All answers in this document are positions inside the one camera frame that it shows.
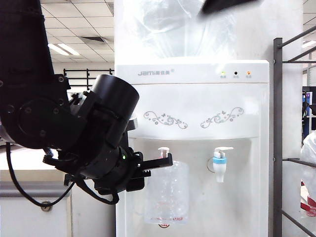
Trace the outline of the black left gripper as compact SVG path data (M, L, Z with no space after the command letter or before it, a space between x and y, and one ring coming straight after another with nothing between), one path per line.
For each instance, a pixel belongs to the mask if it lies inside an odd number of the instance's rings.
M109 195L115 190L133 192L144 188L145 178L151 176L151 169L172 166L172 154L166 158L143 161L141 152L131 147L119 148L118 160L109 173L100 179L94 179L94 189L101 195Z

